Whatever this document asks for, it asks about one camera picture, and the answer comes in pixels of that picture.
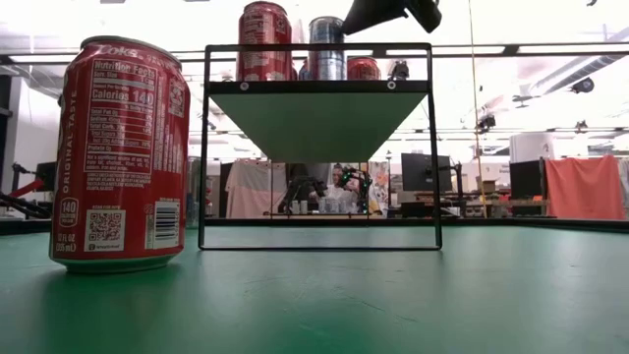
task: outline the computer monitor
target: computer monitor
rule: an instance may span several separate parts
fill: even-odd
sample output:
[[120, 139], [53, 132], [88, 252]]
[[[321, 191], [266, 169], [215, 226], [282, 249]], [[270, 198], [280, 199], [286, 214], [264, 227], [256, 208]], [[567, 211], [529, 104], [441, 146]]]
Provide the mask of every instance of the computer monitor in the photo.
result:
[[37, 163], [35, 174], [43, 181], [43, 186], [37, 188], [37, 192], [54, 192], [57, 162]]
[[[438, 156], [439, 167], [450, 167], [450, 156]], [[422, 153], [402, 153], [402, 188], [405, 191], [432, 191], [432, 160]], [[450, 169], [439, 170], [439, 191], [452, 191]]]

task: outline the ceiling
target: ceiling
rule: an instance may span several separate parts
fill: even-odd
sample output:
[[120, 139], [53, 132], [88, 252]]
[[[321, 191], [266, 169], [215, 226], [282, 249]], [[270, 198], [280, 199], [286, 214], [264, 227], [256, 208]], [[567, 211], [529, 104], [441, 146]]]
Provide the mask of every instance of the ceiling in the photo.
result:
[[[238, 18], [249, 2], [162, 0], [155, 6], [154, 0], [127, 0], [124, 4], [106, 5], [94, 0], [0, 0], [3, 9], [0, 12], [0, 53], [75, 53], [83, 39], [97, 34], [133, 37], [171, 51], [202, 50], [206, 44], [237, 41]], [[298, 22], [306, 28], [317, 16], [344, 18], [352, 3], [351, 0], [276, 2], [286, 8], [294, 28], [298, 27]], [[423, 32], [411, 19], [398, 19], [348, 36], [347, 41], [429, 41], [433, 44], [470, 44], [472, 39], [475, 44], [627, 41], [629, 1], [604, 0], [592, 7], [586, 6], [588, 2], [471, 0], [474, 23], [474, 35], [471, 36], [468, 0], [441, 0], [439, 8], [443, 22], [432, 34]], [[437, 127], [442, 130], [439, 148], [461, 160], [472, 157], [470, 147], [475, 143], [475, 135], [445, 130], [475, 127], [475, 94], [478, 112], [494, 114], [496, 128], [507, 130], [482, 136], [481, 144], [489, 147], [508, 146], [508, 137], [517, 131], [571, 128], [580, 120], [587, 120], [589, 127], [629, 126], [629, 97], [624, 93], [629, 91], [629, 61], [616, 58], [615, 62], [603, 67], [597, 63], [599, 59], [599, 56], [540, 56], [477, 58], [474, 62], [469, 58], [435, 60], [435, 112]], [[595, 62], [592, 66], [599, 70], [588, 76], [596, 84], [591, 93], [574, 94], [567, 87], [547, 93], [536, 86], [539, 83], [547, 86], [544, 79], [561, 82], [592, 62]], [[301, 67], [301, 63], [295, 64], [297, 69]], [[388, 71], [388, 61], [381, 60], [378, 64], [383, 73]], [[426, 78], [424, 60], [410, 60], [409, 66], [412, 79]], [[213, 77], [219, 80], [222, 75], [233, 73], [234, 67], [233, 63], [212, 64]], [[32, 87], [55, 95], [61, 89], [64, 70], [65, 66], [59, 65], [25, 65], [0, 68], [0, 73], [29, 78]], [[183, 72], [193, 94], [191, 152], [196, 154], [200, 152], [195, 143], [201, 126], [202, 64], [186, 63]], [[521, 103], [512, 101], [514, 95], [540, 97], [524, 102], [528, 107], [516, 108]], [[383, 157], [388, 150], [428, 151], [428, 135], [414, 133], [428, 127], [427, 110], [426, 104], [418, 106], [398, 128], [398, 134], [375, 155]], [[218, 107], [213, 107], [212, 112], [210, 119], [217, 130], [235, 132], [210, 136], [210, 156], [260, 154]], [[589, 144], [608, 144], [617, 135], [597, 134]]]

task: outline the silver soda can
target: silver soda can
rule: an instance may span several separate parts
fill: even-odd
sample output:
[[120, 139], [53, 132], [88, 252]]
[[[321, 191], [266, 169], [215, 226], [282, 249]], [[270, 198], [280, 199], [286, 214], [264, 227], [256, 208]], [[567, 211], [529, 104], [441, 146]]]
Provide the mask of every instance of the silver soda can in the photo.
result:
[[[343, 43], [345, 35], [341, 19], [326, 16], [311, 22], [311, 43]], [[311, 51], [308, 55], [308, 72], [312, 80], [347, 80], [345, 51]]]

